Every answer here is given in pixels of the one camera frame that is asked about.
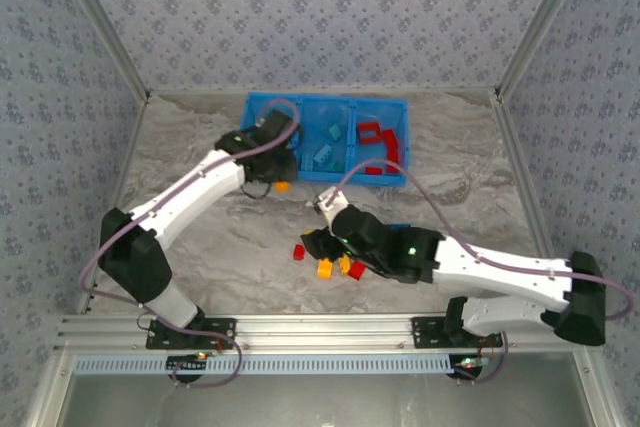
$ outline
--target orange block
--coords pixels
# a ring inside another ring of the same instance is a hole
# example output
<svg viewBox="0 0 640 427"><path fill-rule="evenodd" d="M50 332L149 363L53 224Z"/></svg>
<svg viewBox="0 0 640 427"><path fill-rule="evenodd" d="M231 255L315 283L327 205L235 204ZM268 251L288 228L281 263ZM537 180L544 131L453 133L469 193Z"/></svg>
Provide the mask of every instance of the orange block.
<svg viewBox="0 0 640 427"><path fill-rule="evenodd" d="M321 279L330 279L332 270L333 263L328 259L322 259L318 262L318 272L316 273L316 275Z"/></svg>
<svg viewBox="0 0 640 427"><path fill-rule="evenodd" d="M273 190L280 193L289 192L289 187L289 182L276 182L273 184Z"/></svg>
<svg viewBox="0 0 640 427"><path fill-rule="evenodd" d="M340 257L338 261L340 263L340 273L342 275L347 275L349 273L349 269L351 268L351 259L348 255L343 255Z"/></svg>

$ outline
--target wall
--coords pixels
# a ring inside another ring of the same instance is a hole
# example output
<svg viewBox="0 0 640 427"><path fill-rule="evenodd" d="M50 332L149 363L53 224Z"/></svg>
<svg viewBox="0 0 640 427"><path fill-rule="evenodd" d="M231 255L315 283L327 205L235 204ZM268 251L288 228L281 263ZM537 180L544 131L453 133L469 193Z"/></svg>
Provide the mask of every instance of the wall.
<svg viewBox="0 0 640 427"><path fill-rule="evenodd" d="M20 425L137 103L76 0L0 0L0 425Z"/></svg>
<svg viewBox="0 0 640 427"><path fill-rule="evenodd" d="M567 0L509 100L557 254L591 252L636 295L639 74L640 0ZM638 311L608 329L605 355L640 425Z"/></svg>
<svg viewBox="0 0 640 427"><path fill-rule="evenodd" d="M147 87L491 86L540 0L101 0Z"/></svg>

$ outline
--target toy block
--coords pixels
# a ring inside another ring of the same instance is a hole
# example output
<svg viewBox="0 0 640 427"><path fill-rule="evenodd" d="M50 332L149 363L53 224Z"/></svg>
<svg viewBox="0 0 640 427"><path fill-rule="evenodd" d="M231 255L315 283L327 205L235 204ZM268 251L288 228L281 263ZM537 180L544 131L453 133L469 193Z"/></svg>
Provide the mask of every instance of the toy block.
<svg viewBox="0 0 640 427"><path fill-rule="evenodd" d="M311 172L313 170L313 158L311 157L311 154L302 154L300 170L305 170L307 172Z"/></svg>
<svg viewBox="0 0 640 427"><path fill-rule="evenodd" d="M329 127L327 129L327 134L329 134L329 137L331 137L334 141L342 137L342 131L340 130L340 127L338 127L338 124L333 124L331 127Z"/></svg>
<svg viewBox="0 0 640 427"><path fill-rule="evenodd" d="M389 150L398 150L398 139L396 139L396 133L393 129L385 129L382 131L382 141Z"/></svg>
<svg viewBox="0 0 640 427"><path fill-rule="evenodd" d="M344 165L339 160L334 160L329 167L332 172L344 172Z"/></svg>
<svg viewBox="0 0 640 427"><path fill-rule="evenodd" d="M351 268L349 269L349 277L352 277L356 280L360 280L364 271L367 270L367 266L362 262L358 262L357 260L351 264Z"/></svg>
<svg viewBox="0 0 640 427"><path fill-rule="evenodd" d="M358 140L362 145L377 144L382 142L382 132L380 132L380 124L373 120L371 122L360 122L356 126L358 132Z"/></svg>
<svg viewBox="0 0 640 427"><path fill-rule="evenodd" d="M380 167L365 167L364 173L366 175L382 175L382 168Z"/></svg>
<svg viewBox="0 0 640 427"><path fill-rule="evenodd" d="M316 275L321 279L330 279L332 270L333 262L330 262L328 259L322 259L318 262L318 272Z"/></svg>
<svg viewBox="0 0 640 427"><path fill-rule="evenodd" d="M324 145L315 155L313 160L315 160L318 165L324 165L329 160L329 157L331 157L331 146Z"/></svg>
<svg viewBox="0 0 640 427"><path fill-rule="evenodd" d="M273 184L273 189L276 192L280 192L280 193L289 192L289 187L290 187L289 182L276 182L275 184Z"/></svg>
<svg viewBox="0 0 640 427"><path fill-rule="evenodd" d="M293 249L293 260L301 261L304 259L304 245L296 244Z"/></svg>
<svg viewBox="0 0 640 427"><path fill-rule="evenodd" d="M395 162L396 164L398 163L398 151L397 150L387 150L387 160L390 160L391 162ZM392 167L391 165L387 164L387 172L390 174L397 174L398 173L398 169L396 169L395 167Z"/></svg>
<svg viewBox="0 0 640 427"><path fill-rule="evenodd" d="M340 257L340 260L338 260L338 263L340 264L340 273L342 275L347 275L349 273L349 269L351 268L351 259L349 258L349 256L343 255L342 257Z"/></svg>

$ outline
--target teal block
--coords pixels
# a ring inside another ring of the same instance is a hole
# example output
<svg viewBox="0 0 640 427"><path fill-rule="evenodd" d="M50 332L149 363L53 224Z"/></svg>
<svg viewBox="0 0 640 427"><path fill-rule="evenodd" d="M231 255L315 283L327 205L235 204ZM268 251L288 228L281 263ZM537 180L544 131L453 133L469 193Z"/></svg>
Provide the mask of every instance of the teal block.
<svg viewBox="0 0 640 427"><path fill-rule="evenodd" d="M318 165L324 165L327 163L330 157L331 157L331 146L325 144L318 151L318 153L315 155L313 160L315 160L318 163Z"/></svg>
<svg viewBox="0 0 640 427"><path fill-rule="evenodd" d="M311 154L302 154L300 170L305 170L307 172L313 171L313 159L311 158Z"/></svg>
<svg viewBox="0 0 640 427"><path fill-rule="evenodd" d="M329 170L333 172L344 172L344 165L339 160L334 160L331 163L331 167L329 168Z"/></svg>
<svg viewBox="0 0 640 427"><path fill-rule="evenodd" d="M342 131L340 130L340 127L338 127L337 124L333 124L331 127L329 127L327 129L327 133L334 141L342 137Z"/></svg>

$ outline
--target cable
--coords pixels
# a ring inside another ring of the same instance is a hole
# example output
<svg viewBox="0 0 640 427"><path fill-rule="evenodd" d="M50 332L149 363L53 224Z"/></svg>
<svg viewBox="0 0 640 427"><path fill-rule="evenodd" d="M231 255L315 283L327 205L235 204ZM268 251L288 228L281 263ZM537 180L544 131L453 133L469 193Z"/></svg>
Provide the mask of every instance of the cable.
<svg viewBox="0 0 640 427"><path fill-rule="evenodd" d="M138 326L138 328L139 328L140 330L146 330L147 332L151 332L151 329L149 329L149 328L147 328L147 327L142 327L142 326L140 325L140 319L142 318L142 316L143 316L143 315L146 315L146 314L149 314L149 312L143 312L143 313L141 313L141 314L138 316L138 318L136 319L136 325Z"/></svg>
<svg viewBox="0 0 640 427"><path fill-rule="evenodd" d="M300 124L300 111L297 109L295 104L293 104L293 102L290 102L290 101L285 100L285 99L273 99L273 100L270 100L269 102L267 102L264 105L263 109L268 108L269 106L271 106L273 104L276 104L276 103L283 103L283 104L287 105L288 107L290 107L291 110L293 111L293 122L291 123L291 125L284 132L282 132L278 137L276 137L275 139L267 142L264 145L261 145L259 147L254 148L254 149L247 150L245 152L240 152L240 153L237 153L237 154L229 155L228 157L223 157L221 159L218 159L218 160L212 162L211 164L209 164L208 166L203 168L201 173L198 172L198 173L193 174L191 177L188 177L187 179L185 179L184 182L182 182L181 184L176 186L167 195L165 195L156 205L154 205L152 209L149 209L148 211L146 211L143 214L141 214L139 217L131 220L131 222L129 222L122 229L120 229L115 234L113 234L113 236L111 236L103 245L101 245L100 248L93 255L93 257L91 257L91 259L89 259L87 264L84 266L84 268L80 272L80 276L78 277L78 285L80 286L80 288L84 292L88 292L90 295L100 295L102 297L107 297L109 299L114 299L114 300L119 300L121 302L126 302L127 304L136 305L136 306L139 305L135 300L133 300L133 299L131 299L129 297L126 297L124 295L112 294L111 292L95 290L95 289L93 289L91 287L87 287L87 285L86 285L87 277L89 276L89 273L91 272L91 269L93 269L96 266L96 264L98 263L100 258L113 246L113 244L115 244L118 240L120 240L122 237L124 237L126 234L128 234L136 226L138 226L142 222L144 222L147 218L149 218L149 216L151 215L152 212L155 213L158 210L160 210L161 208L163 208L168 202L170 202L173 198L175 198L178 194L183 192L192 183L194 183L196 180L198 180L201 175L206 175L209 172L211 172L212 170L220 167L221 165L223 165L223 164L225 164L227 162L231 162L233 160L239 160L239 159L243 159L245 157L251 157L253 155L258 155L258 154L261 154L263 152L267 152L268 150L274 148L275 146L287 141L289 139L289 137L297 130L298 125ZM235 370L228 377L226 377L225 379L223 379L221 381L218 381L218 382L211 382L211 383L206 383L206 384L198 383L197 386L196 386L196 385L183 384L181 382L178 382L177 379L175 378L175 373L174 373L173 374L173 380L176 382L176 385L181 385L183 387L187 386L187 385L190 385L190 388L219 387L221 385L228 384L229 382L231 382L233 379L235 379L238 376L238 373L240 372L240 368L242 367L242 349L240 349L240 346L238 345L238 343L233 338L231 338L231 337L229 337L227 335L224 335L224 334L219 334L217 332L207 332L207 331L204 331L204 330L183 329L181 327L178 327L177 325L172 324L167 319L161 317L160 315L158 315L157 312L153 311L153 309L150 309L148 306L145 306L145 308L150 313L156 315L160 322L162 322L164 325L166 325L170 329L175 330L176 332L180 332L180 333L188 334L188 335L201 335L201 336L205 336L205 337L213 337L215 339L223 340L225 342L230 343L233 346L233 348L238 352L238 364L236 365Z"/></svg>
<svg viewBox="0 0 640 427"><path fill-rule="evenodd" d="M262 194L262 195L253 195L253 194L250 194L249 192L247 192L246 190L244 190L244 185L241 185L241 186L240 186L240 190L242 191L242 193L243 193L244 195L246 195L246 196L247 196L247 197L249 197L250 199L253 199L253 200L262 200L262 199L264 199L267 195L269 195L269 192L271 192L271 182L269 182L269 183L267 184L267 190L265 190L265 191L264 191L264 194Z"/></svg>
<svg viewBox="0 0 640 427"><path fill-rule="evenodd" d="M458 374L464 375L465 377L469 377L469 382L471 382L472 384L484 384L485 382L489 382L490 380L495 379L498 375L500 375L500 372L504 370L504 366L507 363L507 355L509 354L509 339L507 337L506 332L502 332L502 344L504 345L504 349L502 351L502 357L500 358L500 363L498 364L498 367L496 367L496 370L491 372L486 377L483 377L482 379L477 380L469 372L465 372L462 369L458 369L454 367L453 370Z"/></svg>
<svg viewBox="0 0 640 427"><path fill-rule="evenodd" d="M347 173L347 175L345 175L342 178L342 180L340 181L340 183L338 184L336 189L333 191L331 196L327 199L327 203L326 203L327 207L330 206L333 203L333 201L335 200L335 198L338 195L338 193L344 188L344 186L347 184L347 182L349 182L349 179L351 177L353 177L353 175L356 172L358 172L360 169L364 168L366 165L374 164L374 163L376 163L376 164L383 163L383 164L389 165L391 167L395 167L400 172L402 172L404 175L406 175L407 178L413 183L413 185L416 186L416 188L420 191L420 193L427 200L427 202L429 203L429 205L431 206L433 211L436 213L436 215L440 219L440 222L442 222L444 224L445 228L449 232L449 235L451 235L451 237L458 244L460 244L460 247L462 247L462 249L465 252L467 252L467 254L469 254L471 257L473 257L477 261L482 262L482 263L484 263L486 265L489 265L491 267L495 267L497 269L506 270L508 272L515 272L515 273L518 273L518 274L539 275L539 276L551 277L551 278L553 278L553 277L569 277L569 278L576 279L576 280L586 280L586 281L589 281L589 282L595 282L597 284L602 284L602 285L606 285L608 287L611 287L614 290L617 290L618 292L620 292L622 295L625 296L625 298L627 299L627 305L621 311L616 312L615 314L607 315L605 317L606 320L621 319L622 317L625 317L626 315L628 315L634 309L635 296L633 295L633 293L631 291L627 290L625 287L623 287L619 283L613 281L613 280L605 279L605 278L602 278L602 277L597 277L595 275L581 274L579 272L555 272L555 271L552 271L552 270L536 270L536 269L528 269L528 268L524 268L524 267L514 267L514 266L511 266L511 265L502 264L500 262L496 262L494 260L482 257L478 252L473 250L471 245L469 245L469 243L465 240L464 236L460 232L458 232L456 230L456 228L451 224L451 222L449 222L447 220L447 218L445 217L444 213L440 210L440 207L438 207L438 205L436 204L435 200L431 197L431 194L429 193L429 191L427 191L427 189L425 189L422 186L422 184L420 184L420 182L418 182L418 179L416 179L412 174L410 174L407 170L405 170L401 165L398 165L395 162L391 162L390 160L387 160L387 159L368 159L368 160L360 162L358 165L356 165L353 169L351 169Z"/></svg>

